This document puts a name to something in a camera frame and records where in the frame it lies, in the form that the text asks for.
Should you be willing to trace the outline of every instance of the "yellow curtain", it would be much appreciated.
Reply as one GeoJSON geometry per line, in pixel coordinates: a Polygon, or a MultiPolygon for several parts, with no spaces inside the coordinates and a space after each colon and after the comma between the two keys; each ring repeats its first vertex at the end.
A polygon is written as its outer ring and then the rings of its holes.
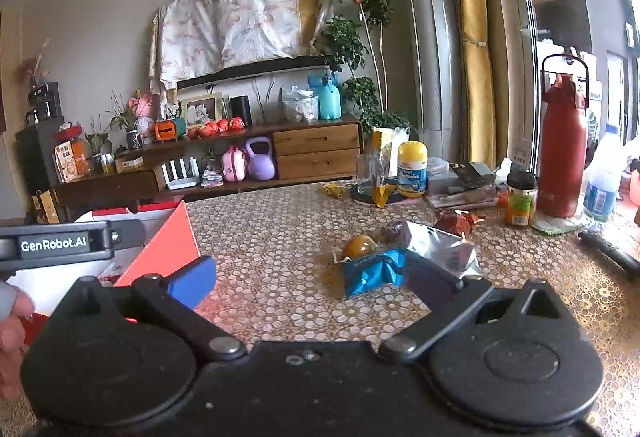
{"type": "Polygon", "coordinates": [[[486,0],[460,0],[462,52],[466,68],[470,161],[495,166],[495,107],[487,46],[486,0]]]}

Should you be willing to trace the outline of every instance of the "purple kettlebell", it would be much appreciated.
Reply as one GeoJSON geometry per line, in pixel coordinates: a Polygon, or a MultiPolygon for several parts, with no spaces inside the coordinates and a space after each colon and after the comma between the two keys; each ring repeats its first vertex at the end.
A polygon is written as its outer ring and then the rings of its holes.
{"type": "Polygon", "coordinates": [[[248,139],[244,145],[246,152],[249,154],[249,175],[257,181],[268,181],[276,175],[276,166],[273,164],[271,152],[271,139],[268,137],[252,137],[248,139]],[[256,142],[266,143],[269,147],[268,153],[255,153],[251,149],[251,145],[256,142]]]}

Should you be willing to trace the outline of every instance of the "stack of magazines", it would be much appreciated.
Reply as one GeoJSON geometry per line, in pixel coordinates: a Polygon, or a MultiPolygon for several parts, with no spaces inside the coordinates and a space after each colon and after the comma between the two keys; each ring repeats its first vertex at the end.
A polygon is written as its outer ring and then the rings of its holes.
{"type": "Polygon", "coordinates": [[[220,159],[210,159],[200,178],[200,185],[203,188],[214,188],[216,186],[222,186],[223,176],[220,159]]]}

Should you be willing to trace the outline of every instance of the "blue label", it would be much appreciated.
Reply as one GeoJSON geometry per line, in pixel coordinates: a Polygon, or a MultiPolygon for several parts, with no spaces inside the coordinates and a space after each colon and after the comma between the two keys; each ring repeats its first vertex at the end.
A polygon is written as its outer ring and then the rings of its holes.
{"type": "Polygon", "coordinates": [[[415,193],[425,191],[427,189],[427,168],[406,170],[398,166],[398,188],[415,193]]]}
{"type": "Polygon", "coordinates": [[[601,216],[609,216],[616,205],[616,192],[605,192],[590,182],[584,194],[584,209],[601,216]]]}

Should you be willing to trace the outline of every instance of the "orange radio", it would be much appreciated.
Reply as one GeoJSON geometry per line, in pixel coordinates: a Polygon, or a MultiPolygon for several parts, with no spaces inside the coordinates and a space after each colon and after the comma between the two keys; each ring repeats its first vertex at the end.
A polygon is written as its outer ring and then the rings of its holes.
{"type": "Polygon", "coordinates": [[[156,139],[158,141],[171,141],[178,139],[187,133],[187,122],[178,117],[156,123],[156,139]]]}

